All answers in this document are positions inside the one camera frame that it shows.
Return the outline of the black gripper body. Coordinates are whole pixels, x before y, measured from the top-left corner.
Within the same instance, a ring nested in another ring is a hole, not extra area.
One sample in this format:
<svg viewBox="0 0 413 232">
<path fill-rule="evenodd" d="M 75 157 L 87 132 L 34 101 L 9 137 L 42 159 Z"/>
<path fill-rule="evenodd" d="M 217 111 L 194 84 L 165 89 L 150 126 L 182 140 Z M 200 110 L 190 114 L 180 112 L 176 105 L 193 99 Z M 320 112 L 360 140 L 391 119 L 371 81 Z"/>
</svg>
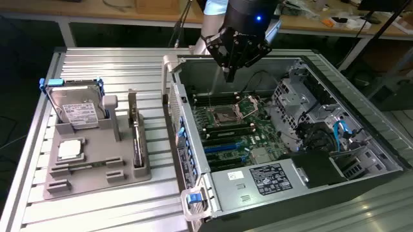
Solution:
<svg viewBox="0 0 413 232">
<path fill-rule="evenodd" d="M 276 38 L 281 27 L 281 16 L 276 14 L 279 0 L 230 0 L 222 32 L 234 45 L 245 46 L 249 41 L 260 43 Z"/>
</svg>

